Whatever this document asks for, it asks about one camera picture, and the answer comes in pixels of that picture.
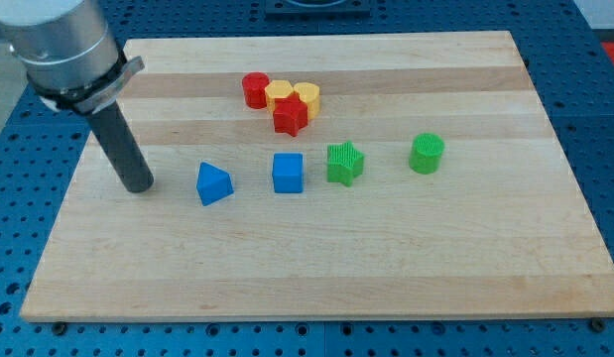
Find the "grey flange clamp ring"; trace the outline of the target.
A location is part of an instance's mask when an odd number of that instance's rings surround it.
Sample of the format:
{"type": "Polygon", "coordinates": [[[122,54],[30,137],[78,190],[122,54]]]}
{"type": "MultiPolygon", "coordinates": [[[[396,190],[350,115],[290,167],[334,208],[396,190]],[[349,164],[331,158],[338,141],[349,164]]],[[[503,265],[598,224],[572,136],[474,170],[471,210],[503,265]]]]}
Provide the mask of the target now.
{"type": "Polygon", "coordinates": [[[50,109],[91,115],[113,104],[130,79],[144,68],[141,57],[127,59],[120,50],[119,59],[108,72],[83,86],[52,89],[35,82],[30,76],[29,81],[36,94],[50,109]]]}

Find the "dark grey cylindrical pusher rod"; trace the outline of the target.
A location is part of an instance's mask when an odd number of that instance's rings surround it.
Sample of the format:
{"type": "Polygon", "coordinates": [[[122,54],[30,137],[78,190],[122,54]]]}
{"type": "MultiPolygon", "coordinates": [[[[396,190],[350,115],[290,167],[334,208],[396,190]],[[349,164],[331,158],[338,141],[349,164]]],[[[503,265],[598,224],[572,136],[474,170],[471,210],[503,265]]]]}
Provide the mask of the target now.
{"type": "Polygon", "coordinates": [[[117,102],[88,115],[86,121],[126,190],[148,190],[154,176],[117,102]]]}

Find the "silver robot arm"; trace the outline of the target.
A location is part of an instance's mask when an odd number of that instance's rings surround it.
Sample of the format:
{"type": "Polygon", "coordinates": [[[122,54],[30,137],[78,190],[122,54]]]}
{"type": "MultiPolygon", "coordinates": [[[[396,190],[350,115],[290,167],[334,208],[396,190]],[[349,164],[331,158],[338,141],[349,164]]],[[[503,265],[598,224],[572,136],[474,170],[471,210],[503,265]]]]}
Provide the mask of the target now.
{"type": "Polygon", "coordinates": [[[124,187],[149,189],[153,174],[117,104],[144,63],[126,57],[98,3],[0,0],[0,31],[45,105],[84,117],[124,187]]]}

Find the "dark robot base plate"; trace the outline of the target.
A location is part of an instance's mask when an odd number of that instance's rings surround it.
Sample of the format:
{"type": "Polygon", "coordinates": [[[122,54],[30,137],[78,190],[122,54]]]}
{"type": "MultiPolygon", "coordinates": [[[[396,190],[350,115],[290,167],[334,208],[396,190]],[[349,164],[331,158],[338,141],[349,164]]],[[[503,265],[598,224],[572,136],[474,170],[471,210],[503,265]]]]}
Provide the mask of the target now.
{"type": "Polygon", "coordinates": [[[371,0],[265,0],[267,17],[369,15],[371,0]]]}

